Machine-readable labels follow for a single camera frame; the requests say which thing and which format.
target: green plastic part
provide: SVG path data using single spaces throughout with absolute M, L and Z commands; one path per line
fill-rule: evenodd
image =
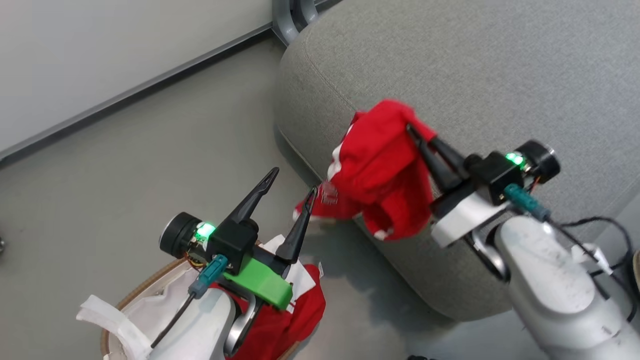
M 279 310 L 287 308 L 293 298 L 293 288 L 267 265 L 250 258 L 237 275 L 225 272 L 225 278 L 252 292 Z

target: red garment with white trim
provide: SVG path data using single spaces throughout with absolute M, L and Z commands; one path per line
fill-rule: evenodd
M 316 285 L 300 295 L 294 304 L 293 313 L 277 311 L 273 306 L 264 306 L 258 313 L 244 343 L 232 360 L 277 360 L 297 341 L 307 339 L 324 315 L 326 301 L 320 287 L 320 271 L 314 265 L 305 265 Z M 242 311 L 246 301 L 231 295 Z
M 332 153 L 313 219 L 350 219 L 362 213 L 368 230 L 379 240 L 417 234 L 431 216 L 433 193 L 428 170 L 406 131 L 408 124 L 427 141 L 437 135 L 398 101 L 383 100 L 368 112 L 356 113 Z M 296 207 L 294 218 L 302 205 Z

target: gray fabric upholstery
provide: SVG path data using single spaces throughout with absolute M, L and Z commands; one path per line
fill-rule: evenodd
M 550 144 L 563 172 L 536 194 L 556 218 L 613 215 L 637 191 L 639 40 L 636 0 L 345 0 L 285 53 L 278 126 L 326 174 L 354 111 L 400 99 L 467 154 Z M 463 244 L 376 244 L 453 319 L 509 309 Z

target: white wall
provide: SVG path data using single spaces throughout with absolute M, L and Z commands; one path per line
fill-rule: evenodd
M 4 0 L 0 158 L 271 22 L 271 0 Z

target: teal cable connector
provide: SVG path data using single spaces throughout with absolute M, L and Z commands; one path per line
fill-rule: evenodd
M 207 289 L 218 280 L 227 269 L 228 259 L 224 255 L 216 255 L 215 258 L 205 266 L 198 278 L 189 285 L 189 294 L 195 299 L 200 299 L 207 292 Z
M 504 189 L 504 196 L 521 210 L 530 213 L 538 221 L 546 222 L 551 217 L 551 210 L 540 205 L 536 199 L 516 184 L 509 184 Z

